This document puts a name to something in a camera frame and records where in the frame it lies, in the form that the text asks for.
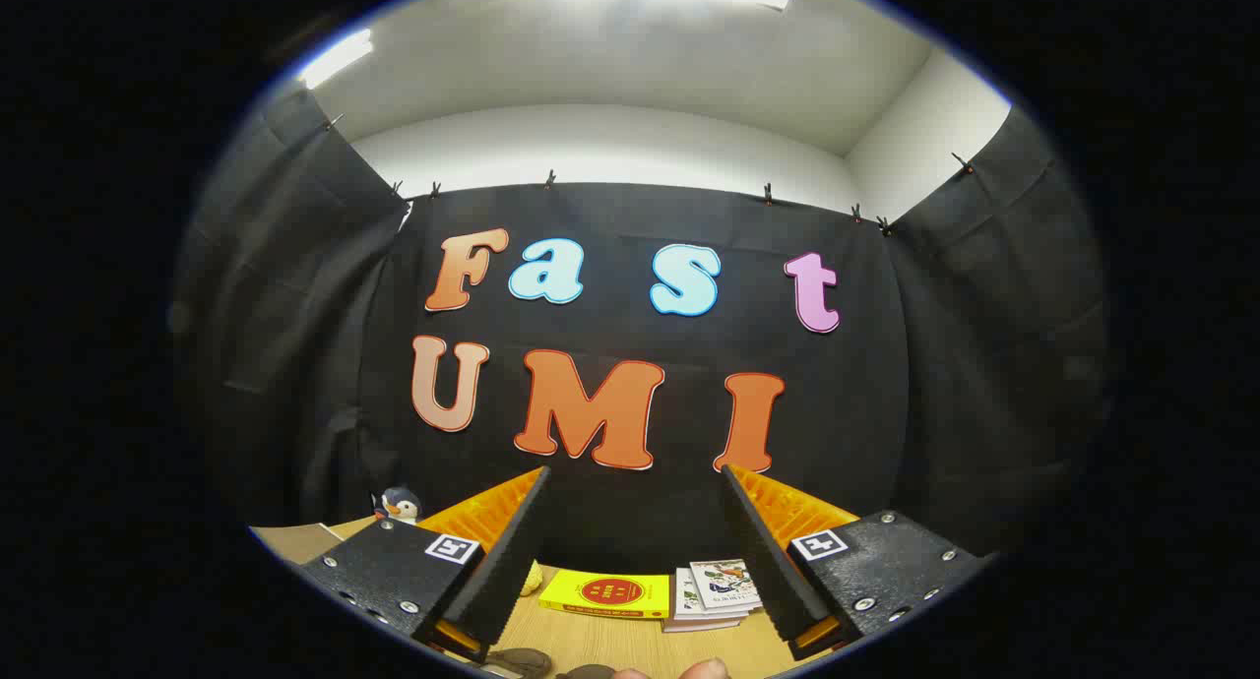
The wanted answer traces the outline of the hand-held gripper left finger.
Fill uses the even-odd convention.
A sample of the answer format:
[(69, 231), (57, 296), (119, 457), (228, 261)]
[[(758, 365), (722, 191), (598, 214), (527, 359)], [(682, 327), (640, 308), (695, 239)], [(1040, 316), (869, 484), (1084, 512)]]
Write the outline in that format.
[(425, 522), (373, 519), (295, 571), (396, 636), (483, 660), (546, 539), (551, 477), (541, 465)]

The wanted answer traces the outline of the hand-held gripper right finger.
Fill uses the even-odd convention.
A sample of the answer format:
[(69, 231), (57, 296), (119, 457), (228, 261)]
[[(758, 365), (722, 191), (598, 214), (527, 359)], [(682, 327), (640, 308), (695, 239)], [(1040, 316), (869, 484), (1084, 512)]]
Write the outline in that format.
[(908, 624), (993, 562), (901, 511), (858, 516), (735, 464), (722, 477), (737, 556), (796, 660)]

